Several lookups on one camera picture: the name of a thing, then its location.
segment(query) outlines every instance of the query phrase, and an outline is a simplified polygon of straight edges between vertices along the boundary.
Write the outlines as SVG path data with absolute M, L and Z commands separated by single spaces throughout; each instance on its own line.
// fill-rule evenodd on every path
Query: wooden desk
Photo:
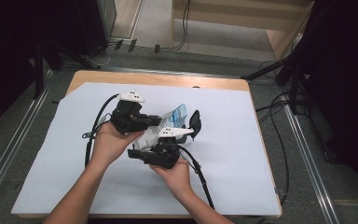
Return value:
M 172 0 L 171 47 L 174 20 L 183 18 L 186 3 L 187 0 Z M 191 0 L 188 19 L 265 29 L 275 57 L 280 60 L 305 28 L 313 3 L 310 0 Z
M 13 214 L 44 217 L 51 211 L 84 169 L 86 142 L 81 135 L 90 131 L 109 96 L 129 89 L 139 91 L 146 99 L 142 108 L 146 114 L 165 114 L 181 103 L 186 104 L 189 115 L 200 110 L 202 130 L 185 147 L 202 166 L 216 211 L 228 217 L 281 215 L 245 80 L 95 71 L 75 74 Z M 105 112 L 116 105 L 108 107 Z M 206 200 L 197 175 L 191 172 L 190 178 L 195 192 Z M 106 171 L 90 216 L 183 218 L 189 214 L 158 175 L 141 161 L 122 155 Z

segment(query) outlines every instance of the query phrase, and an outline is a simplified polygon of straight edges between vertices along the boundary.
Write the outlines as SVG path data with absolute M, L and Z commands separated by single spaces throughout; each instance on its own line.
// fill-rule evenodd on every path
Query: gray carpet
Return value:
M 199 73 L 208 77 L 239 78 L 240 75 L 251 74 L 258 70 L 260 64 L 256 61 L 191 53 L 163 51 L 160 54 L 154 54 L 152 49 L 137 49 L 128 53 L 127 47 L 115 52 L 111 50 L 111 54 L 113 58 L 108 65 L 102 67 L 102 70 L 109 71 L 113 68 L 123 67 Z M 61 100 L 75 71 L 83 69 L 78 63 L 67 57 L 62 56 L 62 58 L 64 68 L 61 71 L 54 72 L 53 83 L 47 99 L 30 131 L 25 136 L 21 148 L 1 184 L 0 223 L 41 222 L 40 219 L 24 219 L 13 216 L 10 214 L 10 210 L 54 117 L 57 105 L 53 104 L 52 101 Z M 92 60 L 103 63 L 106 61 L 106 57 L 102 52 L 101 55 Z M 270 101 L 279 94 L 278 87 L 273 84 L 272 79 L 266 77 L 250 82 L 250 88 L 256 108 L 269 105 Z M 11 135 L 15 132 L 21 117 L 25 114 L 27 105 L 32 102 L 33 91 L 34 86 L 31 86 L 0 118 L 0 155 Z M 274 118 L 282 135 L 288 157 L 290 188 L 282 207 L 282 216 L 268 219 L 264 223 L 325 223 L 324 215 L 284 111 L 274 115 Z M 325 185 L 336 205 L 339 219 L 342 223 L 358 223 L 358 175 L 344 164 L 326 162 L 321 144 L 309 119 L 306 117 L 299 117 L 299 119 Z M 276 185 L 279 189 L 284 189 L 285 169 L 279 140 L 269 119 L 263 122 L 260 128 Z M 260 218 L 238 217 L 232 220 L 236 223 L 256 223 Z

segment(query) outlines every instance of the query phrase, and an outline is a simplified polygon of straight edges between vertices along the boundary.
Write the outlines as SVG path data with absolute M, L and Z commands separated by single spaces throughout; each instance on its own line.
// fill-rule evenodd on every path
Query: floor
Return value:
M 147 10 L 148 6 L 153 6 L 157 1 L 145 0 L 143 9 Z M 150 13 L 145 13 L 141 10 L 140 21 L 150 15 Z M 239 78 L 241 75 L 252 74 L 259 70 L 260 67 L 271 63 L 262 62 L 274 60 L 266 39 L 267 36 L 262 35 L 263 32 L 260 30 L 257 31 L 257 38 L 244 37 L 241 40 L 244 51 L 236 50 L 233 46 L 225 46 L 223 43 L 227 42 L 227 38 L 221 35 L 208 39 L 209 36 L 201 34 L 201 40 L 205 40 L 205 43 L 208 43 L 204 44 L 196 37 L 196 30 L 189 29 L 189 49 L 187 52 L 162 51 L 159 54 L 155 54 L 153 49 L 145 47 L 154 47 L 156 43 L 164 46 L 166 42 L 163 41 L 166 41 L 166 39 L 158 36 L 151 37 L 157 32 L 141 35 L 147 29 L 142 28 L 140 21 L 138 21 L 134 30 L 134 36 L 138 39 L 139 46 L 134 52 L 128 52 L 127 46 L 118 50 L 108 50 L 110 61 L 105 66 L 102 66 L 102 70 L 112 71 L 126 68 L 133 71 L 175 71 L 189 73 L 193 76 Z M 227 27 L 225 29 L 238 30 L 236 27 Z M 253 36 L 253 33 L 252 31 L 249 33 L 244 32 L 244 35 Z M 177 36 L 175 40 L 180 40 L 180 31 L 177 32 Z M 212 49 L 210 46 L 216 46 L 216 50 L 210 50 Z M 46 98 L 35 115 L 27 134 L 21 139 L 17 154 L 2 179 L 0 185 L 0 223 L 41 222 L 40 219 L 24 219 L 13 216 L 10 214 L 10 210 L 17 199 L 34 157 L 43 144 L 48 126 L 54 118 L 58 106 L 57 102 L 64 97 L 74 72 L 84 69 L 64 55 L 62 55 L 62 60 L 64 68 L 61 71 L 50 72 L 49 76 L 47 76 L 51 77 L 51 85 L 48 88 Z M 106 63 L 108 56 L 103 51 L 92 60 L 96 63 Z M 282 91 L 281 88 L 274 84 L 271 77 L 274 77 L 273 73 L 255 81 L 249 81 L 255 108 L 269 105 L 271 100 Z M 0 158 L 7 148 L 11 136 L 16 132 L 21 119 L 27 113 L 29 105 L 33 103 L 33 93 L 34 86 L 31 86 L 0 118 Z M 264 115 L 262 112 L 257 113 L 260 118 Z M 289 190 L 282 206 L 282 216 L 264 220 L 263 223 L 358 223 L 358 174 L 345 164 L 332 164 L 325 161 L 322 144 L 310 119 L 305 116 L 295 116 L 310 151 L 311 160 L 314 162 L 317 174 L 322 179 L 325 192 L 328 193 L 334 208 L 334 214 L 337 216 L 337 218 L 329 220 L 324 215 L 321 198 L 318 197 L 318 190 L 314 187 L 315 184 L 313 183 L 309 166 L 306 164 L 307 160 L 304 159 L 304 151 L 299 146 L 298 136 L 294 132 L 293 124 L 289 121 L 291 118 L 290 113 L 286 107 L 283 107 L 281 110 L 277 110 L 273 118 L 279 133 L 282 135 L 283 145 L 287 154 L 290 176 Z M 284 168 L 284 158 L 282 149 L 279 147 L 280 141 L 271 120 L 267 119 L 260 123 L 260 129 L 276 185 L 279 189 L 285 189 L 287 173 Z M 232 218 L 232 220 L 235 223 L 260 223 L 261 219 L 258 217 L 237 217 Z

